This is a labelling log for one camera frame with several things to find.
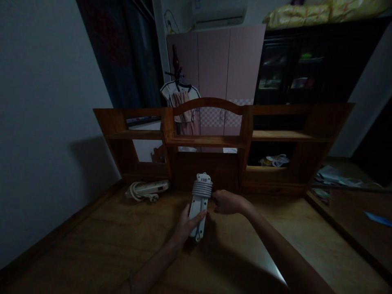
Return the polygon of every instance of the glass cabinet door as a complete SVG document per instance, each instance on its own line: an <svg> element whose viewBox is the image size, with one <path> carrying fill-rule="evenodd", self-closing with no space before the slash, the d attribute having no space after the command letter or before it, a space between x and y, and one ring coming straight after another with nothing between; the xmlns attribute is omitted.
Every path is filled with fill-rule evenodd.
<svg viewBox="0 0 392 294"><path fill-rule="evenodd" d="M290 44L265 44L254 105L281 104L283 78Z"/></svg>
<svg viewBox="0 0 392 294"><path fill-rule="evenodd" d="M315 89L321 85L321 72L327 44L303 41L291 82L283 90L287 104L314 103Z"/></svg>

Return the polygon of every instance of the person's left hand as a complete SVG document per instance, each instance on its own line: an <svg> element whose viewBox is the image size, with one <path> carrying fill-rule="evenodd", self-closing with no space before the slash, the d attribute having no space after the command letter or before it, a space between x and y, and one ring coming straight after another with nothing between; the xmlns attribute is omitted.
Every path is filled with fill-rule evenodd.
<svg viewBox="0 0 392 294"><path fill-rule="evenodd" d="M197 224L206 216L207 210L203 210L199 212L197 216L193 219L189 219L190 204L188 203L185 206L184 210L181 212L180 219L178 220L176 229L174 230L174 234L171 237L171 242L180 251L185 244L185 241L188 239L189 235L191 234L192 230L197 226Z"/></svg>

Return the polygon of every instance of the checkered pattern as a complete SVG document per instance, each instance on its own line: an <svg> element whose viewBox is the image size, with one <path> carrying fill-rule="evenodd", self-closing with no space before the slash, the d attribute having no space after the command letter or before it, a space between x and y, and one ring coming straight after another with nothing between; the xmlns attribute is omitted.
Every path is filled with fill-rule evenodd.
<svg viewBox="0 0 392 294"><path fill-rule="evenodd" d="M228 101L233 102L234 104L237 104L239 106L253 104L253 99L232 99L232 100L229 99ZM231 111L227 111L226 119L225 119L225 127L240 127L241 120L242 120L242 116L236 115Z"/></svg>
<svg viewBox="0 0 392 294"><path fill-rule="evenodd" d="M216 107L203 107L200 109L200 125L202 127L223 127L225 111Z"/></svg>
<svg viewBox="0 0 392 294"><path fill-rule="evenodd" d="M229 99L228 101L240 106L253 104L253 99ZM200 110L200 125L202 127L223 127L223 125L226 127L240 127L241 120L242 116L221 108L203 107Z"/></svg>

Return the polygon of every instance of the air conditioner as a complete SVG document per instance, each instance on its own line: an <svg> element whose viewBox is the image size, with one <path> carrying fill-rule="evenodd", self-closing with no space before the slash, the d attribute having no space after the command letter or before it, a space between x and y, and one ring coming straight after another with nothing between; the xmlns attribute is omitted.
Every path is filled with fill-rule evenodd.
<svg viewBox="0 0 392 294"><path fill-rule="evenodd" d="M207 29L244 22L248 0L192 0L196 29Z"/></svg>

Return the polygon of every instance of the power cord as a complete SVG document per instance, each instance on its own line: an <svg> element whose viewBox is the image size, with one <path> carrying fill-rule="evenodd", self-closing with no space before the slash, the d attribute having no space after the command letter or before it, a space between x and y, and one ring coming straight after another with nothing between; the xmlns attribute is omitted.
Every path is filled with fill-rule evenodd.
<svg viewBox="0 0 392 294"><path fill-rule="evenodd" d="M167 14L168 12L170 12L170 14L172 15L171 17L172 17L174 23L176 24L177 33L180 33L180 29L178 28L176 19L174 18L173 12L172 12L170 9L167 9L167 10L165 11L165 14L163 15L163 17L164 17L164 19L165 19L165 24L166 24L167 32L170 33L170 31L169 31L167 25L169 25L169 26L170 26L170 29L171 29L173 32L175 32L175 31L173 30L173 28L172 28L172 23L170 22L170 20L167 20L167 19L166 19L166 14Z"/></svg>
<svg viewBox="0 0 392 294"><path fill-rule="evenodd" d="M150 200L150 202L156 202L159 198L158 194L140 194L136 192L136 187L139 185L143 185L146 182L134 182L129 189L125 192L125 197L127 198L133 198L136 201L140 202L146 198Z"/></svg>

